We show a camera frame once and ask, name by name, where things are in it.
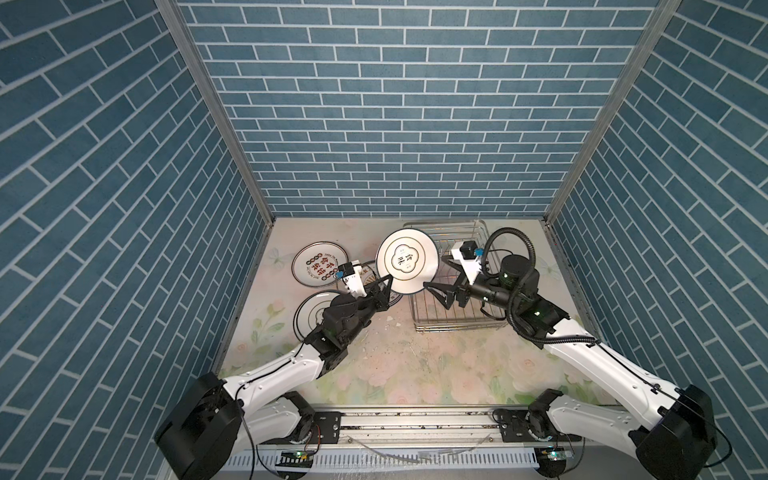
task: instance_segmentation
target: metal frame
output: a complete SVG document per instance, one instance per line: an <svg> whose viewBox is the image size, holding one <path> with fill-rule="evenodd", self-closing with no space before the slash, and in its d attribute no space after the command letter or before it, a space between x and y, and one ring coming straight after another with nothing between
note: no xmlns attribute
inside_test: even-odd
<svg viewBox="0 0 768 480"><path fill-rule="evenodd" d="M403 228L414 228L426 233L438 249L438 266L432 281L453 283L458 274L450 266L442 262L443 256L450 257L450 249L455 242L475 240L479 247L485 247L490 237L488 225L484 220L427 220L404 223ZM490 258L492 270L498 270L501 259L497 253ZM410 296L411 317L417 332L447 332L461 329L500 328L506 322L489 319L480 312L481 302L470 299L463 309L454 305L445 310L440 302L427 290L422 290ZM435 309L435 315L429 313L430 307ZM487 311L494 316L504 316L504 310L494 305L486 305Z"/></svg>
<svg viewBox="0 0 768 480"><path fill-rule="evenodd" d="M574 301L576 311L578 312L579 318L581 318L581 323L584 326L584 329L592 335L595 335L597 338L605 340L605 335L603 335L603 330L600 328L600 323L598 323L597 317L587 301L587 296L584 294L584 287L581 286L578 278L576 278L576 273L573 271L571 262L568 260L568 257L561 247L560 240L558 239L558 235L555 233L554 228L552 228L552 225L546 221L541 220L541 229L544 231L545 237L547 237L549 247L554 254L554 260L558 264L563 280L565 280L565 286L568 287L568 292L571 294L571 298Z"/></svg>
<svg viewBox="0 0 768 480"><path fill-rule="evenodd" d="M357 442L373 448L402 449L552 445L552 442L502 441L502 434L491 412L497 408L527 410L526 405L315 405L313 408L317 412L341 412L339 443L330 445L338 449L359 449Z"/></svg>
<svg viewBox="0 0 768 480"><path fill-rule="evenodd" d="M262 217L268 227L272 227L275 217L272 215L270 205L267 203L266 198L259 188L259 184L256 182L256 177L253 175L253 169L248 162L248 158L243 150L243 145L237 138L234 127L230 122L227 111L224 110L224 106L221 103L219 94L216 92L213 81L210 79L208 70L205 68L203 58L200 56L200 52L197 50L192 34L190 33L187 23L184 21L184 16L181 13L176 0L156 0L157 9L160 10L160 15L165 21L165 25L168 27L170 36L176 42L176 46L181 53L181 57L187 64L187 68L192 75L197 89L200 91L205 104L208 106L210 116L214 119L221 137L224 139L224 143L229 149L232 155L232 160L237 166L237 170L240 171L240 175L245 181L246 187L250 192L253 201L256 202L256 206L261 212Z"/></svg>
<svg viewBox="0 0 768 480"><path fill-rule="evenodd" d="M584 143L581 144L581 149L576 155L571 169L565 175L562 185L544 213L544 220L548 223L554 222L554 219L558 217L563 209L565 201L576 186L576 182L582 172L584 172L584 169L592 160L592 155L594 155L598 145L603 140L605 132L611 126L611 122L614 120L621 104L629 94L634 81L637 80L637 76L640 74L643 66L645 66L645 62L650 57L650 53L654 50L656 43L659 42L664 29L669 25L672 15L674 15L677 7L680 6L680 2L681 0L659 0L658 5L650 15L642 35L637 40L637 45L632 49L624 69L621 70L619 78L616 80L616 85L614 85L611 94L608 95L608 100L603 108L600 109L592 129L589 130Z"/></svg>
<svg viewBox="0 0 768 480"><path fill-rule="evenodd" d="M224 363L224 357L227 354L227 350L230 348L230 344L232 343L232 337L235 333L235 329L237 328L237 321L240 319L240 314L243 312L245 301L247 300L248 293L250 292L250 288L253 285L253 279L256 278L256 271L259 269L261 258L264 256L264 252L266 251L266 244L269 241L271 234L272 226L265 226L264 231L261 233L261 238L259 239L259 246L256 248L253 259L250 261L250 265L248 267L248 276L245 279L243 288L240 290L240 295L237 296L237 303L235 303L235 308L230 315L227 329L224 330L221 343L219 344L219 348L216 350L216 355L214 356L214 364L210 367L211 371L217 375L221 370L221 365Z"/></svg>
<svg viewBox="0 0 768 480"><path fill-rule="evenodd" d="M279 459L284 465L279 468L281 473L332 474L332 478L345 478L349 474L354 475L354 478L365 478L366 473L380 474L382 472L392 472L393 475L397 475L400 472L417 472L435 470L437 468L441 470L471 469L475 471L539 468L535 449L510 444L443 450L378 447L376 453L367 452L360 444L355 444L355 447L354 450L350 450L339 449L335 445L324 445L323 449L313 456L313 465L309 470L291 467L290 464L285 465L286 459L281 454L286 451L295 451L295 447L289 447L288 449L286 449L285 445L260 447L259 457L267 468L274 468L276 461ZM250 449L247 449L230 457L221 471L248 472L252 462L253 454ZM257 472L264 471L264 468L258 463L255 466Z"/></svg>

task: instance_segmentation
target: black cable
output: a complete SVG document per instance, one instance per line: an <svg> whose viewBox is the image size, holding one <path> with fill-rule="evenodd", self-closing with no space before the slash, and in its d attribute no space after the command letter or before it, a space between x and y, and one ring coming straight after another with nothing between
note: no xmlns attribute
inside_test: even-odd
<svg viewBox="0 0 768 480"><path fill-rule="evenodd" d="M489 319L497 320L499 322L506 320L506 317L503 316L493 316L490 313L485 311L485 302L480 302L480 313L487 316Z"/></svg>
<svg viewBox="0 0 768 480"><path fill-rule="evenodd" d="M259 455L259 446L258 445L256 445L256 448L254 449L254 453L253 454L256 456L256 458L259 459L259 463L264 468L264 470L267 470L269 473L271 473L272 475L275 475L277 478L281 478L282 480L285 480L283 477L280 476L279 473L277 473L277 470L272 470L271 468L268 468L266 465L264 465L264 462L261 461L261 455ZM254 465L255 465L255 462L251 462L250 463L250 470L251 471L253 471L253 466Z"/></svg>
<svg viewBox="0 0 768 480"><path fill-rule="evenodd" d="M307 454L311 455L317 455L317 453L320 451L320 424L316 423L315 427L317 427L317 448L314 452L307 452Z"/></svg>
<svg viewBox="0 0 768 480"><path fill-rule="evenodd" d="M493 250L491 250L491 251L489 251L487 253L490 254L490 253L494 253L494 252L509 252L510 255L514 255L515 254L512 250L508 250L506 248L495 248L495 249L493 249ZM487 269L488 268L488 264L490 263L490 260L488 260L487 256L484 256L484 258L481 258L481 260L485 261L485 268Z"/></svg>
<svg viewBox="0 0 768 480"><path fill-rule="evenodd" d="M304 348L304 343L302 343L299 346L299 349L296 351L296 354L294 354L293 357L291 357L291 359L295 359L297 356L299 356L299 354L301 353L301 349L302 348ZM279 367L277 367L273 371L265 373L263 375L259 375L255 379L250 379L247 382L244 382L243 385L239 386L237 388L237 391L235 392L235 403L237 403L237 397L240 396L240 390L244 389L246 387L246 385L248 385L249 383L252 383L252 382L256 382L258 379L262 379L265 376L272 375L273 373L275 373L278 370L282 369L284 366L288 365L290 362L291 361L288 360L287 362L283 363L282 365L280 365ZM243 415L243 409L240 407L240 405L237 406L237 411L238 411L238 413L240 413L240 420L243 422L243 426L245 427L245 433L248 434L248 439L250 440L251 452L253 453L253 457L252 457L252 459L250 461L250 476L248 477L248 479L251 480L253 478L253 470L256 468L256 459L257 458L259 459L259 463L261 464L261 466L264 467L265 470L267 470L269 473L271 473L272 475L275 475L278 478L282 478L280 475L277 474L277 472L268 469L266 467L266 465L264 465L264 463L261 461L261 457L259 457L259 447L255 443L253 443L253 437L250 435L250 429L248 428L248 423L245 421L245 416Z"/></svg>
<svg viewBox="0 0 768 480"><path fill-rule="evenodd" d="M485 248L483 249L482 257L480 259L480 268L486 276L490 278L498 277L498 273L491 275L488 272L486 260L488 259L488 252L493 251L492 246L494 240L496 240L496 238L500 237L501 235L504 235L505 233L515 235L517 238L522 240L525 248L528 250L528 270L522 277L518 279L517 282L515 282L515 286L512 288L512 292L509 295L509 303L507 304L507 312L505 314L505 318L512 329L514 329L522 339L540 345L555 345L559 343L599 343L599 339L589 335L565 335L549 338L538 338L533 336L532 328L527 323L523 323L518 318L517 314L517 309L520 306L520 299L518 298L518 294L520 293L520 290L522 290L523 285L525 285L525 281L536 269L536 251L533 247L531 239L529 239L525 233L522 233L516 228L505 227L496 230L491 234L491 236L488 238L488 241L485 243Z"/></svg>
<svg viewBox="0 0 768 480"><path fill-rule="evenodd" d="M723 458L721 458L720 460L717 460L716 462L710 463L709 465L704 465L703 466L704 468L712 468L714 466L717 466L717 465L725 462L733 454L733 445L731 445L730 440L725 435L725 433L723 433L723 431L720 430L720 427L715 425L713 422L710 422L709 420L705 419L703 415L701 415L699 412L697 412L696 410L692 409L691 407L689 407L685 403L680 402L679 399L676 399L672 395L670 395L669 393L666 393L664 390L661 389L661 387L659 387L659 385L654 385L653 383L648 382L646 379L644 379L642 376L640 376L633 369L631 369L628 366L624 365L623 362L621 362L618 358L616 358L613 354L611 354L611 352L607 351L605 349L605 347L603 347L599 343L598 343L598 346L600 347L600 349L602 351L604 351L608 356L610 356L616 363L618 363L619 365L623 366L629 373L631 373L632 375L634 375L637 378L639 378L642 383L646 384L647 386L650 386L655 391L657 391L657 392L659 392L659 393L669 397L670 399L674 400L675 402L679 402L682 406L684 406L685 408L689 409L695 416L699 417L700 419L704 420L709 425L713 426L715 428L715 430L717 430L717 433L719 433L723 437L723 439L725 439L725 442L728 444L728 453L725 454L725 456ZM689 399L691 402L693 401L689 396L685 395L685 393L683 393L683 392L680 392L679 395L680 395L680 397L685 397L685 398Z"/></svg>
<svg viewBox="0 0 768 480"><path fill-rule="evenodd" d="M565 438L568 439L568 444L571 446L571 451L576 455L576 451L574 450L574 444L571 443L571 436L568 433L563 434L565 435ZM578 461L576 462L576 465L566 468L564 472L562 472L560 475L565 475L566 473L573 472L579 465L581 465L581 461L584 460L584 453L586 452L587 448L587 437L582 436L581 437L581 455L578 457Z"/></svg>
<svg viewBox="0 0 768 480"><path fill-rule="evenodd" d="M240 388L237 389L237 392L235 392L235 403L237 403L237 396L240 394L240 390L245 386L245 384L241 385ZM243 409L240 408L240 406L237 406L237 412L240 414L240 420L243 422L243 426L245 427L245 433L248 434L248 439L250 440L250 451L253 453L253 457L250 460L250 475L248 475L248 480L251 480L253 478L253 470L256 468L256 444L253 443L253 437L250 435L250 429L248 428L248 423L245 421L245 416L243 416Z"/></svg>

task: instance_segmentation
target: white cable tray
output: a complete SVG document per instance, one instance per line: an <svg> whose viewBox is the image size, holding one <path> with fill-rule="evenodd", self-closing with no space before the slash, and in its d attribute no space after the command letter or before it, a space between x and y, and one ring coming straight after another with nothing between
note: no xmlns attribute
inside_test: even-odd
<svg viewBox="0 0 768 480"><path fill-rule="evenodd" d="M316 455L315 462L310 469L317 473L349 473L349 472L388 472L395 470L436 470L436 469L464 469L464 468L538 468L534 449L531 447L485 447L472 452L464 453L437 453L438 450L429 449L395 449L379 448L378 452L387 455L410 458L419 463L404 462L396 458L384 457L368 452L363 448L353 452L350 449L327 449ZM268 450L262 447L259 450L262 462L271 468L275 468L275 460L283 449ZM232 455L222 468L222 471L242 472L249 471L252 454L250 450ZM259 462L256 462L256 470L263 470ZM284 472L305 472L305 468L280 467Z"/></svg>

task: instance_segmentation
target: white bracket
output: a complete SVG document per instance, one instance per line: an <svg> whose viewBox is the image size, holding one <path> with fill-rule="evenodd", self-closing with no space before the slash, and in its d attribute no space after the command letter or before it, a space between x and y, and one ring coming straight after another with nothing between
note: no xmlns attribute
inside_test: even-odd
<svg viewBox="0 0 768 480"><path fill-rule="evenodd" d="M640 422L626 410L581 403L563 395L550 404L547 414L559 432L579 435L637 458L629 432L639 429Z"/></svg>
<svg viewBox="0 0 768 480"><path fill-rule="evenodd" d="M464 260L462 252L459 251L462 245L464 245L464 242L456 242L453 244L453 247L451 247L451 257L453 257L453 260L459 262L462 265L462 269L464 270L464 274L467 276L467 280L469 280L469 284L474 285L475 279L480 273L481 257L475 257L471 260Z"/></svg>
<svg viewBox="0 0 768 480"><path fill-rule="evenodd" d="M366 288L362 284L362 278L360 278L360 275L362 274L362 266L360 265L360 260L354 260L352 265L355 273L349 276L343 276L341 280L343 280L344 285L349 289L352 296L360 298L361 296L366 295Z"/></svg>
<svg viewBox="0 0 768 480"><path fill-rule="evenodd" d="M280 397L249 415L246 424L253 436L253 443L259 445L266 440L287 437L296 428L299 420L299 409L287 398ZM232 452L239 453L246 449L250 453L250 440L241 426Z"/></svg>

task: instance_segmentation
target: floral tabletop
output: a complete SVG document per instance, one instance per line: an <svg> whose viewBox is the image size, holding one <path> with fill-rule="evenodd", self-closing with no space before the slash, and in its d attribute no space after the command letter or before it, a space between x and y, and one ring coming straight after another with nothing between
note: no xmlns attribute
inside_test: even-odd
<svg viewBox="0 0 768 480"><path fill-rule="evenodd" d="M220 377L258 367L298 343L291 326L293 314L302 300L321 290L293 278L291 261L299 250L316 241L330 241L341 245L350 260L372 260L381 241L404 223L403 219L278 219ZM531 238L541 274L541 295L576 317L538 221L486 223L490 232L516 227ZM497 242L497 248L525 255L522 242L512 236L501 236ZM578 370L520 339L509 326L416 332L408 297L404 297L373 317L339 366L298 390L315 405L351 406L528 404L547 388L563 390L583 402L615 403Z"/></svg>

